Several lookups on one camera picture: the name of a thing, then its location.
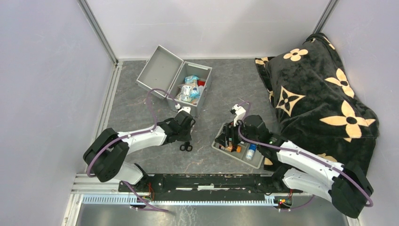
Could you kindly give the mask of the brown glass bottle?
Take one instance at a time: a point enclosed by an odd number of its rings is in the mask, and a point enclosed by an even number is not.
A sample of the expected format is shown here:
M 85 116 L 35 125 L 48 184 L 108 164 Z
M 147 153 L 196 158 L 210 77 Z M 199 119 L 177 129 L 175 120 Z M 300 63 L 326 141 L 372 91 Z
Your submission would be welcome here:
M 241 146 L 239 145 L 229 145 L 228 147 L 225 147 L 223 145 L 219 145 L 219 149 L 223 150 L 223 151 L 227 151 L 227 152 L 237 152 L 240 153 L 241 152 Z

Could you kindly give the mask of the black handled scissors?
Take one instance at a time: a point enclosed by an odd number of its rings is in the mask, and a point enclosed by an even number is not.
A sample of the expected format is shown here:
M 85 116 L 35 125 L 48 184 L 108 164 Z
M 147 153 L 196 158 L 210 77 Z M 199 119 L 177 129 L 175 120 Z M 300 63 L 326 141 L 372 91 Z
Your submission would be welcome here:
M 184 142 L 183 144 L 180 145 L 179 150 L 180 151 L 186 151 L 186 152 L 191 152 L 193 149 L 192 145 L 190 142 Z

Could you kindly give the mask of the blue white small box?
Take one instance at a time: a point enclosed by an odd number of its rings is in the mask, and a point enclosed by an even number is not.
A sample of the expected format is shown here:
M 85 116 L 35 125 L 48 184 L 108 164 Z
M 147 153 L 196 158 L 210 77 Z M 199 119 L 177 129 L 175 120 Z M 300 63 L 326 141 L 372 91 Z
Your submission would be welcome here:
M 252 160 L 254 155 L 255 155 L 256 149 L 257 149 L 257 145 L 256 144 L 250 144 L 249 147 L 248 147 L 248 150 L 247 150 L 245 158 L 247 160 Z

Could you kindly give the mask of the grey divider tray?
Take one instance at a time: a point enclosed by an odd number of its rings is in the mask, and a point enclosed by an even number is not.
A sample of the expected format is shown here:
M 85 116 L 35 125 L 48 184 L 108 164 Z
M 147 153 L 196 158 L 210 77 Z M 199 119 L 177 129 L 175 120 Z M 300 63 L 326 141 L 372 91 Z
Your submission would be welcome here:
M 255 155 L 253 157 L 252 160 L 247 160 L 245 158 L 248 147 L 249 147 L 249 143 L 244 143 L 243 145 L 239 145 L 241 146 L 241 152 L 237 153 L 237 152 L 227 152 L 227 151 L 223 151 L 219 149 L 219 144 L 218 144 L 218 135 L 220 135 L 220 132 L 222 130 L 222 126 L 220 127 L 218 133 L 216 134 L 216 137 L 214 139 L 214 141 L 212 142 L 211 146 L 212 148 L 216 149 L 217 151 L 241 162 L 244 163 L 254 169 L 259 169 L 261 166 L 263 166 L 264 164 L 264 156 L 256 149 Z

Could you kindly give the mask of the grey metal case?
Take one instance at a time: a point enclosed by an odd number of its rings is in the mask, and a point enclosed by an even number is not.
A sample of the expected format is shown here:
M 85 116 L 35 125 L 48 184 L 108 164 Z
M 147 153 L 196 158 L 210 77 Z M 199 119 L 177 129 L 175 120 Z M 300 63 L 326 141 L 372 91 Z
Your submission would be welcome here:
M 198 117 L 212 84 L 211 67 L 185 61 L 159 45 L 147 60 L 136 84 L 147 91 L 159 88 L 176 97 L 180 91 L 179 86 L 184 83 L 185 77 L 190 75 L 196 75 L 200 81 L 205 82 L 204 89 L 200 92 L 201 96 L 196 104 L 177 102 L 181 106 L 190 107 L 191 115 Z

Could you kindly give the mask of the red first aid pouch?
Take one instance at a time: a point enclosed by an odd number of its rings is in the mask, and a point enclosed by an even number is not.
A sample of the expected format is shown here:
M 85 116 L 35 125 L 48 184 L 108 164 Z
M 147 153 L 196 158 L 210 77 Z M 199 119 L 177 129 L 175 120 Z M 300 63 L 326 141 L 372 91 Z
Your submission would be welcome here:
M 198 85 L 198 86 L 202 86 L 203 88 L 205 88 L 205 86 L 206 86 L 206 81 L 197 80 L 197 85 Z

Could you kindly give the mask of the blue cotton ball bag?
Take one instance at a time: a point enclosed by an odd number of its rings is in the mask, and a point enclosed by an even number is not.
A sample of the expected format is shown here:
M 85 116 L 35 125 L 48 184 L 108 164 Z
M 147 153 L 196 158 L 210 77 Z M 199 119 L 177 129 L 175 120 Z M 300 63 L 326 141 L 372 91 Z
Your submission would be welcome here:
M 196 75 L 190 75 L 185 77 L 184 79 L 184 83 L 188 84 L 188 85 L 192 85 L 193 89 L 191 91 L 192 95 L 199 95 L 200 94 L 200 90 L 199 90 L 199 86 L 198 86 L 198 80 L 199 77 Z

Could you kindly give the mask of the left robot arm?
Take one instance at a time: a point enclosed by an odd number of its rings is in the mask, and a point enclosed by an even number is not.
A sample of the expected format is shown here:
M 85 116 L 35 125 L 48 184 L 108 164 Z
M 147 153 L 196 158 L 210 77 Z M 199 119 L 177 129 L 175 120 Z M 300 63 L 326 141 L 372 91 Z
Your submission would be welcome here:
M 125 181 L 137 192 L 148 186 L 145 172 L 137 164 L 125 161 L 127 155 L 152 146 L 162 146 L 173 142 L 182 142 L 181 151 L 190 152 L 192 146 L 192 128 L 195 119 L 189 107 L 183 107 L 174 118 L 158 122 L 154 128 L 116 132 L 105 129 L 83 154 L 87 164 L 87 175 L 96 177 L 100 182 L 111 179 Z

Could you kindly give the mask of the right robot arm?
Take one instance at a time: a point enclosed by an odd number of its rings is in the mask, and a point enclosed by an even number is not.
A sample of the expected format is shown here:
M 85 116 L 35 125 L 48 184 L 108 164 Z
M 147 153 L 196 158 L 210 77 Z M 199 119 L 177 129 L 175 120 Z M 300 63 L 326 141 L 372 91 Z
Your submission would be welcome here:
M 265 158 L 282 163 L 272 178 L 277 192 L 288 188 L 321 197 L 342 214 L 357 218 L 365 207 L 373 207 L 374 190 L 357 164 L 334 162 L 313 154 L 285 137 L 270 132 L 259 115 L 236 117 L 224 123 L 214 142 L 237 151 L 240 143 L 257 146 Z

